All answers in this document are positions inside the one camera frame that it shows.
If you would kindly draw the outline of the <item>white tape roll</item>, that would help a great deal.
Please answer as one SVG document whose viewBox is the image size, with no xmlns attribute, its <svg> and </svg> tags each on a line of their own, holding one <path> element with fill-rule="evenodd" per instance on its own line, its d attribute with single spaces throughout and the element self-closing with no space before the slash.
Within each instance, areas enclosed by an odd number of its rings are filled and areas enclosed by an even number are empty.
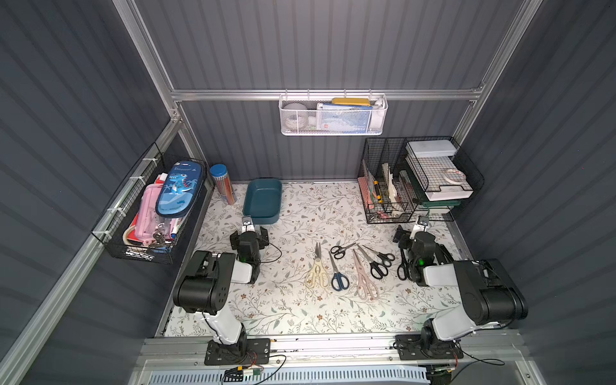
<svg viewBox="0 0 616 385">
<path fill-rule="evenodd" d="M 288 130 L 300 131 L 306 128 L 308 122 L 308 108 L 304 104 L 287 104 L 282 109 L 282 123 Z"/>
</svg>

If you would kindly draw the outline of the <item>cream kitchen scissors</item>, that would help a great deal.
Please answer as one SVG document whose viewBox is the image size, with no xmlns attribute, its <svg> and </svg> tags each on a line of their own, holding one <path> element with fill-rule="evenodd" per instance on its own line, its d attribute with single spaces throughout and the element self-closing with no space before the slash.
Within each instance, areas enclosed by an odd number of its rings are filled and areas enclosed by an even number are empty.
<svg viewBox="0 0 616 385">
<path fill-rule="evenodd" d="M 322 264 L 322 247 L 321 243 L 317 242 L 314 248 L 314 263 L 306 274 L 305 286 L 308 289 L 314 289 L 315 287 L 328 287 L 327 272 Z"/>
</svg>

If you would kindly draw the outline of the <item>small black scissors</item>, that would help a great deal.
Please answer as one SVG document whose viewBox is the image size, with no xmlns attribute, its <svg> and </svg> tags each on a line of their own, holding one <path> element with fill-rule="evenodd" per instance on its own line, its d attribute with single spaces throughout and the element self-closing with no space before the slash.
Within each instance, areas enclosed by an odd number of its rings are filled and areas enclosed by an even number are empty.
<svg viewBox="0 0 616 385">
<path fill-rule="evenodd" d="M 332 257 L 336 260 L 340 260 L 345 257 L 346 251 L 356 245 L 355 242 L 350 245 L 334 245 L 330 248 Z"/>
</svg>

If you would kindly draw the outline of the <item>teal plastic storage box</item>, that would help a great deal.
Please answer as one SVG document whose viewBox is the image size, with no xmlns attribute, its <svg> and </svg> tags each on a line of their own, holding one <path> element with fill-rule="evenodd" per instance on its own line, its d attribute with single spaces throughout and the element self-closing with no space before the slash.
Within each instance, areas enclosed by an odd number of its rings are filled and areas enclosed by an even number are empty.
<svg viewBox="0 0 616 385">
<path fill-rule="evenodd" d="M 248 184 L 243 216 L 251 217 L 255 225 L 272 225 L 279 220 L 282 205 L 282 181 L 260 178 Z"/>
</svg>

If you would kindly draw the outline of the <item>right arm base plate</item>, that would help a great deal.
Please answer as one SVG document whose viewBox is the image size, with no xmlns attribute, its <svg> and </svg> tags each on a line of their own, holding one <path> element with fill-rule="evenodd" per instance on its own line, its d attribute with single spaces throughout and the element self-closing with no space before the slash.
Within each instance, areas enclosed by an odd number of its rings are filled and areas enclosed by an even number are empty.
<svg viewBox="0 0 616 385">
<path fill-rule="evenodd" d="M 451 341 L 428 340 L 419 334 L 396 335 L 393 348 L 402 361 L 430 359 L 462 359 L 464 353 Z"/>
</svg>

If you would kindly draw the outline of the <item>blue white packet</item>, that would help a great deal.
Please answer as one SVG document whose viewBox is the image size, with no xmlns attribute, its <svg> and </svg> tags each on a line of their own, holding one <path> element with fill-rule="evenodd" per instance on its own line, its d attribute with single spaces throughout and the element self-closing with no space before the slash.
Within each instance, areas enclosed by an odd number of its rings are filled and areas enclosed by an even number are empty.
<svg viewBox="0 0 616 385">
<path fill-rule="evenodd" d="M 328 133 L 366 133 L 372 118 L 372 107 L 318 104 L 316 127 Z"/>
</svg>

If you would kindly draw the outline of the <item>tape roll on tray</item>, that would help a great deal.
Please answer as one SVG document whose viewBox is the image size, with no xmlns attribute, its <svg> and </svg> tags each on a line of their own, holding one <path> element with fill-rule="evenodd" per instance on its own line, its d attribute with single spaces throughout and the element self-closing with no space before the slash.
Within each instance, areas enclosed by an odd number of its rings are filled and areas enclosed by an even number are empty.
<svg viewBox="0 0 616 385">
<path fill-rule="evenodd" d="M 457 168 L 447 168 L 443 171 L 443 178 L 449 184 L 462 185 L 467 181 L 466 175 Z"/>
</svg>

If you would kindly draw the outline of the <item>pink kitchen scissors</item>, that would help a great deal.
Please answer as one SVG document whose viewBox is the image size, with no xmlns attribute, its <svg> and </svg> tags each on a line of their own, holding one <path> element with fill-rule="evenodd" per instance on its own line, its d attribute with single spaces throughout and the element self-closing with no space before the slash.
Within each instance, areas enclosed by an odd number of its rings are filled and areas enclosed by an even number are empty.
<svg viewBox="0 0 616 385">
<path fill-rule="evenodd" d="M 379 297 L 378 288 L 374 282 L 372 282 L 362 266 L 357 252 L 353 250 L 355 268 L 358 274 L 357 278 L 357 295 L 362 300 L 376 300 Z"/>
</svg>

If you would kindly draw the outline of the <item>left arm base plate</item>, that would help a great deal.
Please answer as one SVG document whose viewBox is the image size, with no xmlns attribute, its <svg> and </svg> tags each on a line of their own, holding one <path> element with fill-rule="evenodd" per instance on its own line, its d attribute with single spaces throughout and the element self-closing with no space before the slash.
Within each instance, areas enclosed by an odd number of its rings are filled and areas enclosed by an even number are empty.
<svg viewBox="0 0 616 385">
<path fill-rule="evenodd" d="M 233 345 L 224 345 L 209 341 L 204 365 L 208 367 L 251 364 L 267 364 L 271 353 L 271 340 L 268 338 L 249 338 Z"/>
</svg>

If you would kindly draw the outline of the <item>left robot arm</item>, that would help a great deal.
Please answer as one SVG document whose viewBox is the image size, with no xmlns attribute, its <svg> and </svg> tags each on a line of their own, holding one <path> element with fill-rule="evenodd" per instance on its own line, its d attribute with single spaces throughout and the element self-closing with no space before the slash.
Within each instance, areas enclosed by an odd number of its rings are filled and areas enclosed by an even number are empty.
<svg viewBox="0 0 616 385">
<path fill-rule="evenodd" d="M 267 229 L 234 232 L 231 253 L 197 251 L 173 288 L 173 304 L 189 314 L 201 314 L 213 332 L 212 347 L 238 358 L 248 353 L 244 325 L 227 305 L 233 283 L 254 284 L 261 269 L 261 251 L 269 242 Z"/>
</svg>

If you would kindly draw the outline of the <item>black handled scissors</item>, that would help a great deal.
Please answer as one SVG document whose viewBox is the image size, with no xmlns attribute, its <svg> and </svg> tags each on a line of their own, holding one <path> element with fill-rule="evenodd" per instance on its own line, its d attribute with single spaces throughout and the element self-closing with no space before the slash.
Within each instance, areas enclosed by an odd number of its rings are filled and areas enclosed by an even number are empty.
<svg viewBox="0 0 616 385">
<path fill-rule="evenodd" d="M 358 245 L 358 249 L 359 253 L 369 264 L 372 277 L 381 280 L 388 276 L 388 268 L 391 266 L 391 261 L 389 259 L 381 258 L 380 255 L 377 254 L 378 259 L 375 260 L 368 255 L 367 251 L 361 245 Z"/>
</svg>

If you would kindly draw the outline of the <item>all black scissors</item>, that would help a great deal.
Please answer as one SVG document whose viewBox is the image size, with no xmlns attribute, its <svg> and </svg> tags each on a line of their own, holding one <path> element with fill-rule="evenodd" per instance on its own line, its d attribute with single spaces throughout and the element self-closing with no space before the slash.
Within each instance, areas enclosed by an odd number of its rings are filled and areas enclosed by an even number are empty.
<svg viewBox="0 0 616 385">
<path fill-rule="evenodd" d="M 372 248 L 365 246 L 366 250 L 369 250 L 373 253 L 379 260 L 382 266 L 389 268 L 392 266 L 392 262 L 396 259 L 396 257 L 392 253 L 382 253 L 377 250 L 373 250 Z"/>
</svg>

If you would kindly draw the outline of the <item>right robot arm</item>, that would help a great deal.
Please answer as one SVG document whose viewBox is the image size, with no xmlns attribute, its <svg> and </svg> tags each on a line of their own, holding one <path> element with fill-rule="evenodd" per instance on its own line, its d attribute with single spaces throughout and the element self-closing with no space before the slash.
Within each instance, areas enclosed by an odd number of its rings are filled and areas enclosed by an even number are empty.
<svg viewBox="0 0 616 385">
<path fill-rule="evenodd" d="M 418 335 L 395 337 L 402 360 L 460 359 L 464 353 L 459 342 L 465 336 L 527 317 L 526 299 L 497 259 L 456 261 L 433 234 L 402 227 L 393 242 L 400 249 L 401 280 L 419 287 L 454 287 L 460 293 L 460 305 L 437 312 Z"/>
</svg>

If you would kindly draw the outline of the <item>blue handled scissors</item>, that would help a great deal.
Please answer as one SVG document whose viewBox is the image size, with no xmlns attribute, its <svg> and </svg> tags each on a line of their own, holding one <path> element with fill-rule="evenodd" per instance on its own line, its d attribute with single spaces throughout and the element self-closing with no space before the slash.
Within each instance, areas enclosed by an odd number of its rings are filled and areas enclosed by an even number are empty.
<svg viewBox="0 0 616 385">
<path fill-rule="evenodd" d="M 333 277 L 330 282 L 332 289 L 337 292 L 348 290 L 350 287 L 350 282 L 349 282 L 348 277 L 342 274 L 338 270 L 338 267 L 335 264 L 335 259 L 334 259 L 332 252 L 329 253 L 329 256 L 330 256 L 330 263 L 333 269 Z"/>
</svg>

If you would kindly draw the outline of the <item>white notebook stack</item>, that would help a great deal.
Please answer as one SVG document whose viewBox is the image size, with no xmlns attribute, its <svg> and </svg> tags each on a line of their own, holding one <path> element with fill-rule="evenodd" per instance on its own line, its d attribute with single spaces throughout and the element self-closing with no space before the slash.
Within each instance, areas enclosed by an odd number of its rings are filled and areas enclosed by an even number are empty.
<svg viewBox="0 0 616 385">
<path fill-rule="evenodd" d="M 443 178 L 443 171 L 447 168 L 462 171 L 454 164 L 458 148 L 452 141 L 409 141 L 406 149 L 406 161 L 428 201 L 457 201 L 473 195 L 466 174 L 467 181 L 462 185 L 449 184 Z"/>
</svg>

